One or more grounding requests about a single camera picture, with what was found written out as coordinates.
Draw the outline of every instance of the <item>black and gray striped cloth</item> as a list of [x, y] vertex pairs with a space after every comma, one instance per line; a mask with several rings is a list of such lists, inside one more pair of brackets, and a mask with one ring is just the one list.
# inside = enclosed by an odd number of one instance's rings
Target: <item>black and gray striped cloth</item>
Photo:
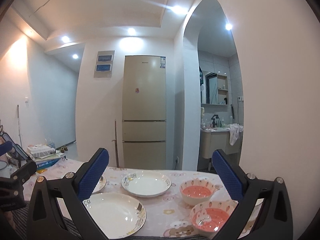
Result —
[[[16, 232], [23, 240], [27, 240], [27, 217], [28, 217], [29, 203], [27, 202], [27, 206], [18, 210], [12, 211], [13, 220], [16, 225]], [[77, 230], [75, 224], [72, 220], [64, 218], [67, 228], [70, 233], [77, 236], [79, 239], [82, 239], [79, 231]], [[126, 239], [128, 240], [172, 240], [170, 237], [158, 237], [158, 236], [129, 236]], [[208, 240], [208, 238], [204, 236], [186, 236], [179, 237], [179, 239], [183, 240]]]

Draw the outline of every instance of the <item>silver bolt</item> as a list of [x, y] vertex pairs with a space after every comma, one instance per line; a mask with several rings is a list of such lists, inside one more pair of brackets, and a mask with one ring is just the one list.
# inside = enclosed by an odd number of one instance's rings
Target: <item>silver bolt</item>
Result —
[[68, 173], [66, 174], [66, 178], [67, 178], [67, 179], [71, 179], [71, 178], [73, 178], [74, 175], [75, 175], [75, 174], [74, 174], [73, 172], [68, 172]]
[[280, 184], [282, 184], [282, 183], [283, 183], [283, 179], [280, 178], [280, 177], [278, 177], [278, 178], [277, 178], [277, 182], [280, 183]]
[[40, 176], [40, 177], [37, 179], [38, 182], [42, 182], [43, 180], [44, 180], [44, 177], [43, 177], [43, 176]]
[[248, 177], [248, 179], [255, 179], [256, 175], [254, 175], [253, 173], [248, 173], [247, 177]]

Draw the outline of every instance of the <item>black faucet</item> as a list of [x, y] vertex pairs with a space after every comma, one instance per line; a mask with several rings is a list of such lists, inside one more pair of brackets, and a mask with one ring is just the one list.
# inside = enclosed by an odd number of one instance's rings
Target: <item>black faucet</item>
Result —
[[217, 114], [214, 114], [213, 115], [213, 117], [211, 117], [211, 120], [213, 120], [212, 121], [212, 124], [213, 124], [213, 127], [216, 127], [218, 124], [216, 123], [216, 119], [215, 119], [215, 117], [217, 117], [218, 119], [219, 119], [219, 116], [217, 115]]

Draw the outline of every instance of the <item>refrigerator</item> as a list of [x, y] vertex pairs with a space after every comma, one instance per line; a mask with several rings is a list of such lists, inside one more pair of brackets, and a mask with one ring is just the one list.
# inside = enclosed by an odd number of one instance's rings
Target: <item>refrigerator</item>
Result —
[[125, 57], [122, 94], [125, 168], [165, 169], [165, 78], [165, 57]]

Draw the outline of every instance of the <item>table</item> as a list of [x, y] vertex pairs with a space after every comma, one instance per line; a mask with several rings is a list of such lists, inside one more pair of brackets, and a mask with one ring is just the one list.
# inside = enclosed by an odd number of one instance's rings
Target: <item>table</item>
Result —
[[[69, 171], [76, 172], [81, 165], [82, 162], [63, 159], [41, 174], [37, 172], [24, 184], [23, 193], [25, 200], [30, 200], [34, 184], [39, 176], [45, 176], [47, 180], [60, 179]], [[136, 171], [137, 170], [134, 169], [107, 167], [103, 173], [107, 179], [107, 184], [102, 192], [118, 192], [129, 195], [129, 193], [121, 187], [121, 180], [126, 174]], [[158, 197], [135, 197], [144, 205], [147, 212], [147, 220], [144, 226], [135, 234], [135, 236], [182, 237], [196, 234], [196, 231], [194, 231], [189, 221], [189, 214], [192, 207], [182, 200], [179, 191], [180, 184], [186, 180], [195, 178], [207, 179], [211, 181], [217, 188], [217, 191], [213, 194], [211, 200], [231, 200], [219, 176], [216, 174], [196, 171], [160, 172], [167, 175], [171, 179], [172, 186], [164, 195]], [[63, 200], [59, 199], [58, 201], [62, 214], [65, 217], [70, 218]], [[252, 224], [253, 223], [248, 223], [246, 225], [240, 237], [243, 237], [249, 233]]]

